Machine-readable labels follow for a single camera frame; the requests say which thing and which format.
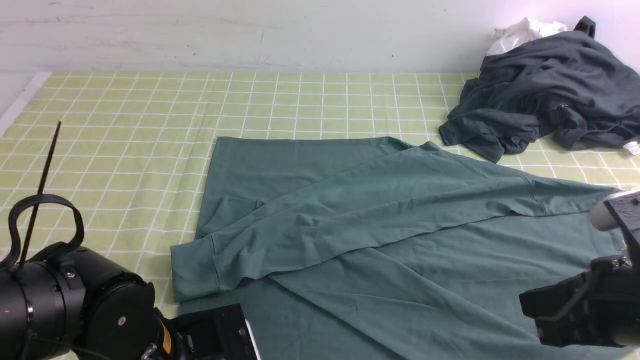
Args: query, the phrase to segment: yellow label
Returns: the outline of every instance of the yellow label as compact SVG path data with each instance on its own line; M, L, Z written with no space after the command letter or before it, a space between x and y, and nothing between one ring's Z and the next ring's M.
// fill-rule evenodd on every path
M162 348L164 352L167 354L171 354L171 334L169 334L169 330L166 329L164 324L162 324L162 328L164 330L164 340L162 342Z

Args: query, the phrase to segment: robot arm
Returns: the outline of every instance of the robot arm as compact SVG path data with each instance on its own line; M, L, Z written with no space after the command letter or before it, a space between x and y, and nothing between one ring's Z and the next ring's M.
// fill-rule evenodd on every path
M589 212L598 230L622 230L628 258L594 259L590 271L520 294L522 313L535 320L542 344L640 345L639 211L640 190L632 190L609 196Z

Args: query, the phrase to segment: black cable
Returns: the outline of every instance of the black cable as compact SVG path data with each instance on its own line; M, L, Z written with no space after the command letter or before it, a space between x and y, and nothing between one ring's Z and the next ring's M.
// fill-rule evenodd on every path
M89 355L94 359L111 360L111 358L109 358L109 357L106 357L104 355L98 354L97 352L94 352L94 351L91 351L91 350L87 350L87 349L85 349L83 347L77 347L75 345L71 345L71 344L68 344L68 343L61 343L60 341L55 341L55 340L46 340L46 339L43 339L43 338L33 338L33 339L37 340L37 341L42 341L44 343L52 343L52 344L62 345L64 347L70 348L75 353L82 354L82 355Z
M53 134L53 140L49 147L49 153L47 154L47 161L44 163L44 169L42 170L42 176L40 177L40 184L38 185L38 195L41 195L44 191L44 184L47 182L47 174L49 173L49 167L51 166L51 159L53 159L53 152L56 149L56 141L58 141L58 133L60 132L60 126L62 121L58 122L56 132ZM29 227L27 227L27 235L24 237L24 248L22 248L22 255L20 256L20 263L18 264L18 270L24 266L24 262L27 259L27 251L29 250L29 244L31 243L31 235L33 234L33 227L36 224L36 216L38 214L39 204L33 206L31 211L31 218L29 219Z
M46 180L47 177L47 172L49 171L49 165L51 164L51 156L53 155L53 149L55 147L56 144L56 138L58 137L58 131L60 130L60 124L61 122L58 123L58 126L56 128L56 132L55 132L55 137L51 143L51 148L49 148L49 155L47 156L47 163L45 164L45 168L42 174L42 177L40 178L40 184L41 186L38 187L38 195L42 195L42 191L40 188L44 187L44 182ZM35 223L35 215L37 214L37 208L34 208L33 212L31 213L31 220L29 221L29 226L31 228L31 230L33 231L33 225L32 223ZM17 228L16 224L12 224L12 218L11 218L12 214L11 212L9 212L9 228L11 228L12 225L14 225ZM25 251L23 253L23 257L26 257L26 248L29 247L29 241L30 241L30 237L31 234L28 232L27 234L27 241L25 241ZM6 269L6 268L10 268L11 266L13 266L15 264L15 262L18 260L18 257L20 257L20 235L16 232L16 234L12 234L11 235L11 249L9 250L9 253L4 257L4 259L2 261L0 261L0 269Z

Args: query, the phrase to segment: black strap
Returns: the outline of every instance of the black strap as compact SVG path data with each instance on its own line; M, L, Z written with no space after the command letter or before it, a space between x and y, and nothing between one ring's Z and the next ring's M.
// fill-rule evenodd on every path
M575 26L573 30L581 31L589 35L589 37L592 39L596 38L596 22L589 19L586 16L583 16L582 19L578 21L578 24Z
M18 218L20 214L38 204L60 204L70 208L74 213L74 220L76 222L76 234L70 242L60 246L54 251L54 257L59 257L69 252L76 250L84 239L84 224L82 221L82 215L80 211L67 199L53 194L36 194L25 197L18 201L9 211L9 235L11 236L11 250L7 256L0 261L0 269L9 268L15 264L20 256L20 232L18 232Z

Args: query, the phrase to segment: green checkered tablecloth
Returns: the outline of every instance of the green checkered tablecloth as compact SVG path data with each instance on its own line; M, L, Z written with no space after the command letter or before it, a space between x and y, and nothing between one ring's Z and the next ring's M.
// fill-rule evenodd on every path
M458 103L464 80L474 76L55 73L0 138L0 219L36 192L62 120L46 191L81 210L86 246L153 281L157 305L173 316L169 246L193 239L217 136L390 135L442 146L438 127ZM463 147L446 149L477 157ZM611 149L566 152L549 139L500 164L622 189L640 185L640 158ZM23 229L28 215L20 218ZM0 249L6 251L6 223L0 232ZM69 211L42 206L30 252L71 239L73 232Z

